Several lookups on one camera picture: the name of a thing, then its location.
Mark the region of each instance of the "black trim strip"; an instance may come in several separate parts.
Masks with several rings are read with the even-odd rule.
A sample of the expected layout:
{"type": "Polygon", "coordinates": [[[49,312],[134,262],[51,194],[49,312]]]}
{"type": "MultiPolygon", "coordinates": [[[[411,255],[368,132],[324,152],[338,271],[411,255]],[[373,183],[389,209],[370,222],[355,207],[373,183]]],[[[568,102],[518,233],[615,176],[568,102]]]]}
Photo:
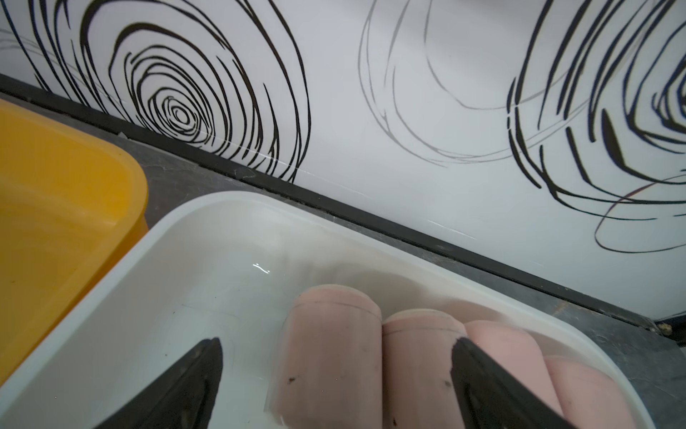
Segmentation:
{"type": "Polygon", "coordinates": [[[225,176],[235,178],[252,186],[279,194],[304,205],[330,213],[338,218],[353,222],[362,227],[376,231],[397,240],[421,247],[438,255],[454,259],[463,264],[479,268],[488,273],[503,277],[544,292],[559,299],[564,299],[581,307],[588,308],[606,316],[616,318],[653,332],[658,332],[654,322],[648,317],[630,312],[616,305],[590,297],[581,292],[560,286],[557,283],[531,275],[509,265],[478,255],[477,253],[438,240],[430,235],[404,227],[379,216],[356,209],[350,205],[327,198],[316,192],[293,185],[279,178],[268,176],[234,161],[223,159],[217,155],[197,149],[180,141],[157,134],[154,131],[131,124],[130,122],[110,116],[106,113],[86,107],[77,102],[48,93],[36,86],[21,82],[9,76],[0,74],[0,91],[26,100],[51,111],[71,116],[92,126],[101,128],[114,134],[123,132],[127,137],[142,141],[156,148],[165,150],[198,165],[216,171],[225,176]]]}

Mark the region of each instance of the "dark countertop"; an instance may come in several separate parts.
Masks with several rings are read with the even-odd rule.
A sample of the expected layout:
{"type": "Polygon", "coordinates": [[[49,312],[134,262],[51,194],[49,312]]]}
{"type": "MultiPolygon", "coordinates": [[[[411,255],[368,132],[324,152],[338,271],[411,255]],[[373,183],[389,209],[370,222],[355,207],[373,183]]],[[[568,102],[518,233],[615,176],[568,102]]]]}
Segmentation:
{"type": "Polygon", "coordinates": [[[686,356],[672,340],[431,253],[425,249],[370,231],[331,214],[312,209],[205,169],[152,146],[129,140],[123,136],[113,135],[73,118],[53,113],[4,94],[0,97],[109,141],[130,153],[141,164],[147,178],[149,200],[145,219],[151,228],[175,207],[201,195],[232,190],[269,195],[418,256],[573,325],[595,341],[626,374],[641,396],[658,429],[686,428],[686,413],[684,412],[686,407],[686,356]]]}

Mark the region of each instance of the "white plastic tray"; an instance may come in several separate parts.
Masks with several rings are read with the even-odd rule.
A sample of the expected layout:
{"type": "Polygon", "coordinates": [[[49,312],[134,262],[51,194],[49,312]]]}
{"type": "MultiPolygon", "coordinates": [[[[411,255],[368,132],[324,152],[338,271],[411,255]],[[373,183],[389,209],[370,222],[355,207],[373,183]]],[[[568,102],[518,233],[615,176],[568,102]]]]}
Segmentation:
{"type": "Polygon", "coordinates": [[[436,308],[462,322],[529,331],[544,354],[611,376],[639,428],[654,428],[635,390],[572,326],[340,225],[250,192],[197,198],[164,217],[0,388],[0,427],[91,429],[203,338],[224,372],[210,428],[272,428],[263,412],[276,338],[310,286],[360,289],[384,317],[436,308]]]}

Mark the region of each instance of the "wall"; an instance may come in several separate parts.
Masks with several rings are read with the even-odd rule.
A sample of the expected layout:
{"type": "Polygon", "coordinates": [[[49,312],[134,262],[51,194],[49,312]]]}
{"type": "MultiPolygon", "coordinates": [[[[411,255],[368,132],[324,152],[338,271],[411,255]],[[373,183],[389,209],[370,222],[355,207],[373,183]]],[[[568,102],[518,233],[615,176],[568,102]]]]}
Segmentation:
{"type": "Polygon", "coordinates": [[[686,1],[1,0],[0,73],[623,308],[686,308],[686,1]]]}

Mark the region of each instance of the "pink sausage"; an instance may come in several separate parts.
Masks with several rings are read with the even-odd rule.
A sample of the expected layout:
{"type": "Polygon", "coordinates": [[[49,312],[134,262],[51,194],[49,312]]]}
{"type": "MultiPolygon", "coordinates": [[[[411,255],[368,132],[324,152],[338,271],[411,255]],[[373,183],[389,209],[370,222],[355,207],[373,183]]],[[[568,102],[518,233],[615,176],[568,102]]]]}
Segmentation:
{"type": "Polygon", "coordinates": [[[385,427],[462,429],[451,351],[464,325],[438,310],[406,310],[383,322],[385,427]]]}
{"type": "Polygon", "coordinates": [[[565,418],[578,429],[635,429],[629,407],[607,375],[562,356],[545,358],[565,418]]]}
{"type": "Polygon", "coordinates": [[[381,310],[339,285],[298,296],[281,331],[266,408],[293,429],[380,429],[381,310]]]}
{"type": "Polygon", "coordinates": [[[562,408],[534,338],[516,327],[490,321],[465,324],[469,338],[552,410],[562,408]]]}

